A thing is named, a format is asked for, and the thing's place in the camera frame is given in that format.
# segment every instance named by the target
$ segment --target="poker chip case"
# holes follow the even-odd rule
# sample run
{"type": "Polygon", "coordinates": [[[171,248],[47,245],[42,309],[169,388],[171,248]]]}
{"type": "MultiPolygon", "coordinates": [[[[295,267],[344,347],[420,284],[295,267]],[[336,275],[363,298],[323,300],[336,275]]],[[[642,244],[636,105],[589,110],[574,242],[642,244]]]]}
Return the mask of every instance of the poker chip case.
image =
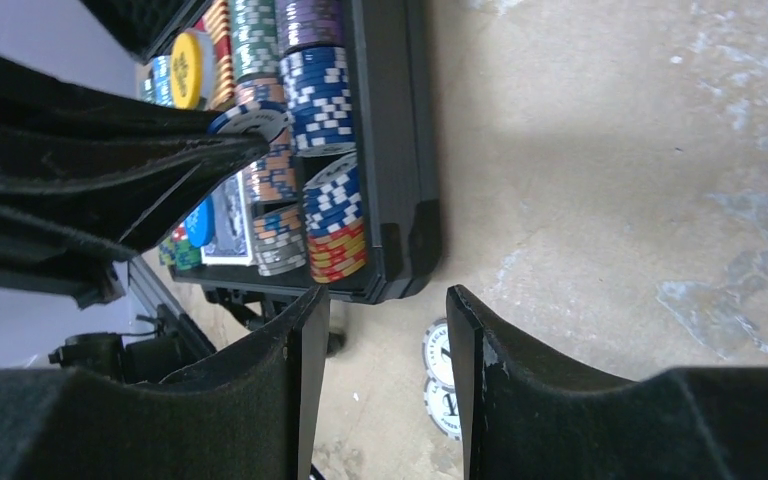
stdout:
{"type": "MultiPolygon", "coordinates": [[[[343,0],[342,15],[367,260],[329,289],[335,299],[377,304],[418,293],[442,254],[425,12],[422,2],[343,0]]],[[[296,184],[340,156],[297,162],[296,184]]],[[[252,210],[254,218],[272,211],[268,203],[252,210]]],[[[298,296],[315,284],[307,266],[274,276],[239,265],[170,271],[207,289],[272,295],[298,296]]]]}

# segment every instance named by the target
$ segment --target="blue and white poker chip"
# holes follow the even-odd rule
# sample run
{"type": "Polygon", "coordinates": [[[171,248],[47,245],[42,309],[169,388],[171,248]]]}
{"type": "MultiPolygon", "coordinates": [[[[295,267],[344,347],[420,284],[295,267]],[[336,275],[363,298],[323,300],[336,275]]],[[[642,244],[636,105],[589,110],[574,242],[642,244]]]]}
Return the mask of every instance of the blue and white poker chip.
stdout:
{"type": "Polygon", "coordinates": [[[321,63],[330,60],[346,60],[343,47],[314,47],[300,52],[293,52],[281,59],[281,66],[286,70],[303,67],[305,64],[321,63]]]}
{"type": "Polygon", "coordinates": [[[350,184],[346,187],[340,188],[342,189],[347,187],[349,190],[351,190],[351,193],[347,195],[341,194],[337,195],[336,197],[320,195],[319,197],[305,198],[305,211],[308,212],[307,215],[310,215],[312,220],[319,222],[322,221],[322,218],[330,217],[339,211],[345,210],[351,205],[357,205],[360,203],[360,185],[350,184]],[[319,199],[321,198],[327,198],[328,200],[320,202],[319,199]]]}
{"type": "Polygon", "coordinates": [[[213,240],[214,230],[213,199],[207,197],[184,220],[184,230],[192,246],[201,248],[213,240]]]}
{"type": "Polygon", "coordinates": [[[320,106],[301,107],[292,111],[293,116],[316,115],[317,113],[351,112],[351,103],[329,103],[320,106]]]}
{"type": "Polygon", "coordinates": [[[208,127],[208,133],[258,133],[272,142],[289,125],[287,108],[277,102],[249,102],[231,107],[208,127]]]}
{"type": "Polygon", "coordinates": [[[351,215],[346,215],[339,220],[334,220],[327,225],[320,225],[318,223],[308,223],[307,234],[313,238],[326,237],[332,233],[338,232],[356,221],[363,218],[363,214],[358,212],[351,215]]]}
{"type": "Polygon", "coordinates": [[[293,132],[298,135],[307,136],[308,140],[315,138],[315,136],[311,135],[320,132],[329,132],[329,134],[325,136],[354,135],[354,130],[352,130],[353,125],[354,123],[352,122],[351,117],[319,121],[297,119],[293,122],[293,132]]]}
{"type": "Polygon", "coordinates": [[[322,195],[350,183],[357,175],[357,155],[340,157],[305,183],[305,194],[322,195]]]}
{"type": "Polygon", "coordinates": [[[305,222],[307,223],[308,228],[324,228],[326,225],[339,222],[348,216],[354,215],[357,217],[363,215],[363,210],[361,209],[360,202],[358,202],[343,207],[328,216],[323,216],[324,213],[325,212],[305,215],[305,222]]]}
{"type": "Polygon", "coordinates": [[[328,210],[331,208],[336,208],[337,205],[342,205],[350,201],[353,195],[360,193],[360,184],[346,185],[345,187],[340,187],[340,188],[344,189],[343,193],[337,193],[339,190],[335,190],[333,194],[320,195],[316,197],[315,199],[317,203],[316,208],[318,210],[328,210]]]}
{"type": "Polygon", "coordinates": [[[326,105],[351,105],[352,97],[348,89],[329,90],[317,92],[312,95],[287,95],[287,106],[290,110],[304,110],[314,107],[324,107],[326,105]]]}
{"type": "Polygon", "coordinates": [[[356,149],[352,127],[338,127],[295,135],[300,157],[321,157],[348,153],[356,149]]]}

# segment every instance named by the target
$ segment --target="concrete floor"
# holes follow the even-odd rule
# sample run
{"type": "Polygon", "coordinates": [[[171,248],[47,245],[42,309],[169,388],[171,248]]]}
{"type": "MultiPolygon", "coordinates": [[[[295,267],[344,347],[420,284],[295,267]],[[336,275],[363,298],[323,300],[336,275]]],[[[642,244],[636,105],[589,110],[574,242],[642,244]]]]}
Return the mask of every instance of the concrete floor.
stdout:
{"type": "MultiPolygon", "coordinates": [[[[453,284],[614,374],[768,364],[768,2],[429,9],[447,254],[413,298],[339,306],[327,477],[462,478],[420,356],[453,284]]],[[[175,288],[218,345],[243,335],[175,288]]]]}

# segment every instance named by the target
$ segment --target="blue poker chip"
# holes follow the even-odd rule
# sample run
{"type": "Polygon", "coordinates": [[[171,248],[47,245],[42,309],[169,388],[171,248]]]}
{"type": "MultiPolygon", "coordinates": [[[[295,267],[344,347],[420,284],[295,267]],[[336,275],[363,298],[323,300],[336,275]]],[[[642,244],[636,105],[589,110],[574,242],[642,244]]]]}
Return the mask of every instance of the blue poker chip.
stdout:
{"type": "Polygon", "coordinates": [[[287,108],[277,102],[255,101],[231,107],[219,115],[207,129],[208,133],[259,133],[272,142],[288,125],[287,108]]]}
{"type": "Polygon", "coordinates": [[[194,247],[203,247],[213,240],[213,199],[207,197],[184,220],[187,238],[194,247]]]}

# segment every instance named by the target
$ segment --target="poker chip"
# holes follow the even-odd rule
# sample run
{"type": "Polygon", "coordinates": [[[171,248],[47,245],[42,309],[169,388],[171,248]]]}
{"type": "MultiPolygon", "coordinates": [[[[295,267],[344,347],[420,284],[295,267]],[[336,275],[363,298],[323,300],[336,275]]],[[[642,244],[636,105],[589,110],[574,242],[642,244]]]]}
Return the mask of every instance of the poker chip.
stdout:
{"type": "Polygon", "coordinates": [[[189,239],[183,238],[175,242],[175,268],[191,270],[201,265],[201,250],[193,246],[189,239]]]}
{"type": "Polygon", "coordinates": [[[347,278],[366,265],[357,155],[344,155],[304,186],[311,275],[317,283],[347,278]]]}
{"type": "Polygon", "coordinates": [[[363,234],[363,229],[359,231],[359,233],[352,237],[348,236],[346,237],[348,240],[345,242],[341,242],[338,240],[335,243],[341,243],[340,245],[332,246],[330,249],[322,248],[321,250],[311,249],[310,251],[310,259],[311,262],[316,264],[316,262],[321,262],[328,260],[332,257],[351,257],[354,252],[355,248],[359,244],[364,244],[366,241],[366,238],[363,234]]]}
{"type": "Polygon", "coordinates": [[[313,45],[342,45],[338,0],[275,0],[278,45],[284,55],[313,45]]]}
{"type": "Polygon", "coordinates": [[[169,55],[160,55],[151,61],[152,83],[154,83],[155,103],[164,107],[174,107],[172,89],[169,85],[169,55]]]}
{"type": "Polygon", "coordinates": [[[357,273],[365,265],[366,265],[366,258],[364,257],[363,259],[358,260],[357,263],[354,263],[346,267],[345,270],[342,270],[330,275],[321,275],[311,270],[311,276],[313,277],[313,281],[316,283],[321,283],[321,284],[334,283],[334,282],[343,280],[344,278],[348,278],[350,275],[357,273]]]}
{"type": "Polygon", "coordinates": [[[316,267],[314,265],[311,265],[311,273],[313,273],[314,276],[319,277],[326,277],[329,275],[337,275],[341,272],[346,271],[349,267],[357,264],[360,261],[366,260],[366,246],[364,245],[363,248],[358,249],[357,252],[355,252],[354,255],[350,257],[331,257],[328,260],[317,260],[317,263],[320,265],[323,265],[321,267],[316,267]]]}
{"type": "Polygon", "coordinates": [[[352,223],[363,219],[363,212],[358,208],[353,213],[342,213],[329,217],[322,222],[306,222],[308,234],[321,237],[338,232],[352,223]]]}
{"type": "Polygon", "coordinates": [[[213,0],[201,22],[213,43],[216,75],[207,77],[215,83],[210,110],[226,110],[234,103],[234,65],[231,56],[231,10],[228,0],[213,0]]]}
{"type": "Polygon", "coordinates": [[[287,225],[299,221],[298,205],[279,208],[274,212],[262,215],[254,220],[252,224],[255,228],[268,227],[270,225],[287,225]]]}
{"type": "Polygon", "coordinates": [[[299,231],[283,233],[267,239],[258,239],[254,243],[254,250],[257,253],[269,252],[294,243],[300,243],[302,235],[299,231]]]}
{"type": "Polygon", "coordinates": [[[304,256],[298,255],[293,257],[288,263],[282,263],[280,265],[272,264],[258,264],[257,270],[263,277],[273,277],[275,275],[281,275],[283,273],[292,272],[293,270],[304,267],[307,264],[304,256]]]}
{"type": "Polygon", "coordinates": [[[187,237],[194,247],[203,247],[213,240],[213,199],[207,197],[184,220],[187,237]]]}
{"type": "Polygon", "coordinates": [[[289,225],[278,226],[274,228],[255,228],[255,235],[261,240],[273,238],[282,233],[289,233],[298,230],[301,227],[300,222],[292,223],[289,225]]]}
{"type": "Polygon", "coordinates": [[[341,239],[343,239],[342,242],[345,243],[346,241],[351,240],[351,236],[357,235],[358,232],[363,232],[363,220],[358,220],[355,223],[343,228],[342,230],[334,232],[330,235],[325,235],[322,237],[312,237],[308,235],[309,249],[311,251],[322,251],[320,248],[322,246],[333,247],[342,245],[342,243],[339,243],[341,239]]]}
{"type": "Polygon", "coordinates": [[[170,64],[170,88],[175,107],[207,108],[216,85],[216,59],[210,36],[195,29],[178,35],[172,45],[170,64]]]}
{"type": "Polygon", "coordinates": [[[309,211],[329,212],[323,216],[333,215],[335,209],[340,206],[348,206],[347,203],[359,202],[360,182],[350,183],[318,197],[305,197],[305,205],[309,211]]]}
{"type": "Polygon", "coordinates": [[[321,157],[356,148],[348,64],[341,47],[314,47],[281,60],[296,153],[321,157]]]}
{"type": "Polygon", "coordinates": [[[328,274],[326,271],[329,268],[335,268],[339,265],[343,265],[347,261],[356,258],[358,255],[363,254],[363,258],[366,259],[366,243],[363,241],[363,236],[359,237],[358,241],[353,242],[348,248],[343,248],[341,253],[334,251],[329,252],[331,256],[322,260],[317,260],[311,255],[310,265],[311,268],[315,268],[317,273],[328,274]]]}
{"type": "Polygon", "coordinates": [[[335,160],[305,183],[305,196],[327,194],[356,179],[357,155],[349,154],[335,160]]]}
{"type": "Polygon", "coordinates": [[[295,257],[304,253],[304,245],[299,241],[290,243],[288,245],[274,248],[272,250],[266,250],[263,252],[255,252],[255,258],[258,263],[276,263],[285,261],[286,259],[295,257]]]}
{"type": "Polygon", "coordinates": [[[157,255],[161,265],[165,267],[175,266],[175,242],[172,241],[172,237],[166,237],[160,242],[160,245],[157,246],[157,255]]]}
{"type": "Polygon", "coordinates": [[[445,318],[435,321],[425,331],[422,339],[422,361],[429,377],[444,389],[455,391],[455,374],[452,370],[451,348],[449,347],[449,324],[445,318]]]}
{"type": "Polygon", "coordinates": [[[310,222],[322,222],[335,215],[360,212],[360,193],[355,193],[350,201],[338,203],[332,208],[322,209],[321,207],[314,206],[313,203],[309,203],[307,209],[308,211],[314,211],[314,213],[305,214],[305,220],[310,222]]]}
{"type": "Polygon", "coordinates": [[[434,379],[425,382],[425,411],[447,437],[461,441],[461,418],[457,395],[441,387],[434,379]]]}
{"type": "Polygon", "coordinates": [[[277,102],[249,102],[231,107],[208,127],[208,133],[257,132],[272,142],[287,127],[287,109],[277,102]]]}

